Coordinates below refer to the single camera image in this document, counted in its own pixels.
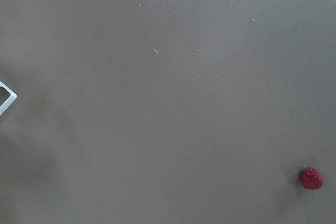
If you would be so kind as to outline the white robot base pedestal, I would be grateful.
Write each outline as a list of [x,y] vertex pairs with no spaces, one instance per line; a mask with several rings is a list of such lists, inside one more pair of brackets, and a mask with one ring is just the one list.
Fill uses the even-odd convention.
[[1,82],[1,106],[0,115],[2,115],[9,106],[16,100],[17,94],[12,91],[7,85]]

